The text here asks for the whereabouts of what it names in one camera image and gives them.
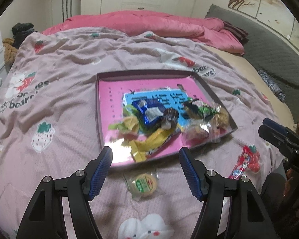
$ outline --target pillow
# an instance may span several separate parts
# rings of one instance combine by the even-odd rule
[[[224,29],[230,31],[239,41],[242,41],[248,36],[248,32],[244,31],[242,28],[238,28],[227,21],[223,21],[223,22],[224,22]]]
[[[269,89],[273,92],[273,94],[278,98],[278,100],[282,103],[285,103],[286,95],[282,92],[278,84],[271,80],[270,76],[265,71],[259,70],[258,74],[269,87]]]

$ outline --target white bear print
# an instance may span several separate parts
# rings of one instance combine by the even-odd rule
[[[158,214],[149,214],[142,221],[136,218],[125,220],[118,232],[118,239],[169,239],[174,234],[170,225],[165,225]]]
[[[26,73],[15,73],[9,82],[9,88],[6,93],[6,98],[12,98],[17,95],[20,91],[17,90],[18,87],[22,86],[24,79],[26,78]]]

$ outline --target red candy package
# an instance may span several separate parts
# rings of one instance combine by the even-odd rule
[[[243,152],[238,158],[238,162],[235,165],[233,171],[231,172],[229,178],[238,180],[245,172],[246,168],[250,169],[252,172],[259,172],[260,165],[258,163],[260,154],[257,151],[255,145],[244,146]]]

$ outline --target pink blanket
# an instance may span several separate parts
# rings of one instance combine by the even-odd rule
[[[217,18],[195,19],[153,11],[117,11],[102,15],[79,15],[43,31],[51,35],[80,27],[107,27],[137,36],[152,31],[162,37],[184,37],[230,53],[244,53],[242,44]]]

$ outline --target plastic wrapper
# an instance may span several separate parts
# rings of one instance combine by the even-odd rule
[[[210,121],[204,119],[190,120],[188,126],[184,128],[183,138],[185,141],[191,141],[194,144],[199,144],[204,139],[219,143],[220,130],[217,126],[216,118],[212,118]]]
[[[241,176],[243,176],[246,168],[252,160],[252,156],[253,153],[251,152],[250,148],[248,146],[244,146],[243,152],[239,156],[238,162],[228,178],[238,180]]]
[[[129,144],[132,149],[131,154],[135,162],[143,162],[150,158],[179,132],[181,132],[181,127],[179,126],[169,130],[159,128],[154,133],[152,133],[145,141],[130,141]]]
[[[147,172],[134,171],[123,176],[132,198],[136,201],[163,194],[158,186],[158,173],[154,167]]]
[[[159,128],[166,108],[158,99],[144,99],[132,102],[140,114],[141,122],[146,129]]]
[[[119,123],[109,125],[109,130],[119,130],[121,134],[138,134],[140,129],[139,121],[136,116],[131,115],[123,118]]]
[[[161,128],[168,130],[177,127],[179,112],[173,108],[168,108],[164,111],[161,119]]]
[[[229,114],[219,104],[209,105],[199,99],[188,98],[183,103],[184,110],[191,119],[210,121],[217,118],[217,127],[226,129],[229,126]]]

